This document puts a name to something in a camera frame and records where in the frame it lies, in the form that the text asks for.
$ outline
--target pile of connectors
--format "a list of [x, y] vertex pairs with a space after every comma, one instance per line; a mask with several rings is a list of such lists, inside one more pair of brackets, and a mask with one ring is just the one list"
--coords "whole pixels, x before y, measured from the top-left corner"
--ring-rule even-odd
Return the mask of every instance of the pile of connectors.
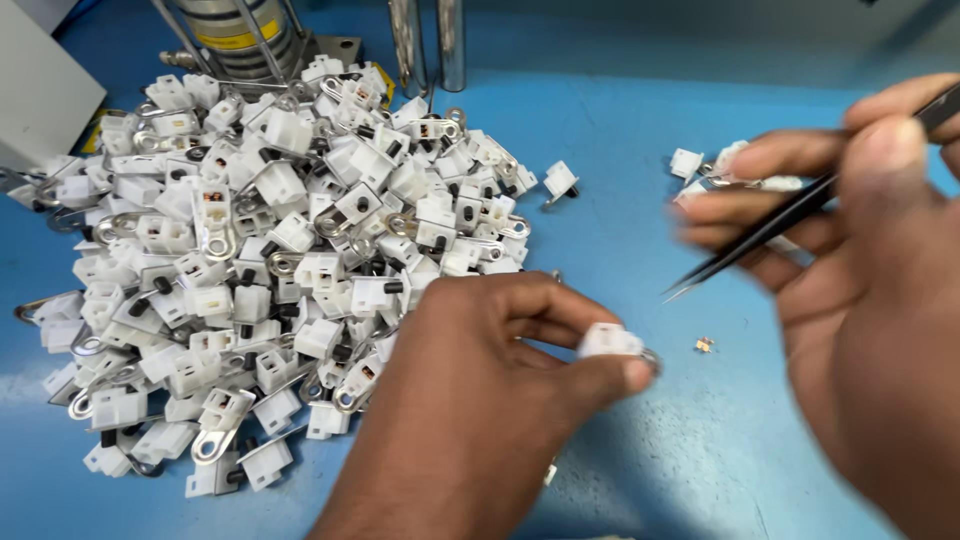
[[[37, 197], [89, 224], [86, 289], [26, 317], [73, 355], [44, 385], [100, 432], [91, 471], [155, 476], [192, 443], [187, 497], [258, 491], [292, 462], [288, 435], [347, 432], [430, 282], [522, 269], [515, 198], [534, 174], [461, 110], [390, 112], [369, 63], [319, 56], [303, 77], [254, 96], [160, 77], [135, 113], [102, 119], [99, 155], [49, 164]], [[562, 161], [547, 174], [548, 204], [575, 194]], [[270, 440], [241, 456], [249, 413]]]

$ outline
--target small copper piece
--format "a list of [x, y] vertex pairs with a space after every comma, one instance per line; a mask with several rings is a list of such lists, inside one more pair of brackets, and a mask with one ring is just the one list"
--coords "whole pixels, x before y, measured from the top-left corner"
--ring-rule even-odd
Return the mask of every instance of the small copper piece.
[[713, 340], [709, 337], [701, 337], [697, 340], [697, 350], [703, 351], [704, 353], [712, 353], [710, 350], [710, 345], [713, 345]]

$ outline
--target round hole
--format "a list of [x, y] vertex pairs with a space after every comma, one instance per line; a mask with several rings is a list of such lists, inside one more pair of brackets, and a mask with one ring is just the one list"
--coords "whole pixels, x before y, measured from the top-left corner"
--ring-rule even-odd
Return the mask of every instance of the round hole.
[[227, 250], [227, 243], [220, 239], [210, 240], [210, 243], [207, 244], [207, 248], [212, 254], [221, 254]]

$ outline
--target finger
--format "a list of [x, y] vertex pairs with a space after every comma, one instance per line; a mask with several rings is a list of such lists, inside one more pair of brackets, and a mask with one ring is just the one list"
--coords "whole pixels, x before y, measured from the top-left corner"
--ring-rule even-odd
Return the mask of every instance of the finger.
[[836, 130], [776, 130], [761, 135], [733, 159], [734, 176], [819, 176], [836, 163], [849, 136]]
[[[944, 90], [960, 83], [960, 73], [938, 73], [910, 79], [854, 103], [844, 114], [844, 127], [858, 132], [885, 116], [911, 115]], [[945, 144], [960, 137], [960, 115], [930, 134], [930, 141]]]
[[553, 372], [578, 422], [650, 385], [654, 367], [637, 356], [591, 356]]
[[[700, 225], [681, 229], [677, 236], [682, 242], [717, 251], [741, 236], [746, 228], [747, 225]], [[832, 215], [807, 218], [785, 236], [818, 256], [833, 251], [844, 239], [837, 220]]]
[[566, 366], [566, 362], [533, 347], [529, 343], [515, 340], [509, 346], [511, 359], [519, 365], [534, 369], [557, 369]]
[[550, 321], [535, 319], [514, 319], [507, 323], [507, 337], [525, 337], [534, 341], [550, 343], [566, 349], [575, 349], [583, 334]]
[[911, 279], [911, 270], [930, 253], [944, 204], [932, 195], [925, 170], [926, 138], [917, 120], [889, 116], [851, 141], [838, 192], [866, 276], [923, 286], [923, 277]]
[[583, 335], [593, 323], [620, 323], [613, 313], [542, 272], [478, 279], [503, 321], [537, 318]]

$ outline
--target yellow label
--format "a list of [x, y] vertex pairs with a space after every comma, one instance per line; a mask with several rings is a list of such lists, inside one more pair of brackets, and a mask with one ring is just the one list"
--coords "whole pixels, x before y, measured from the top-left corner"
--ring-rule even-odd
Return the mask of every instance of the yellow label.
[[373, 64], [373, 67], [380, 72], [380, 77], [383, 77], [383, 82], [387, 84], [387, 91], [384, 94], [387, 96], [387, 99], [382, 101], [383, 106], [387, 107], [390, 105], [390, 102], [394, 101], [394, 88], [396, 88], [396, 83], [394, 83], [394, 80], [390, 78], [390, 75], [387, 75], [387, 72], [380, 67], [379, 63], [376, 63], [375, 61], [371, 63]]
[[[263, 33], [264, 39], [270, 39], [271, 37], [276, 36], [276, 33], [279, 31], [280, 27], [276, 24], [276, 19], [260, 27], [260, 32]], [[213, 47], [214, 49], [244, 49], [256, 45], [256, 39], [250, 32], [241, 34], [239, 36], [227, 37], [204, 36], [202, 34], [196, 34], [196, 36], [200, 43], [206, 45], [207, 47]]]

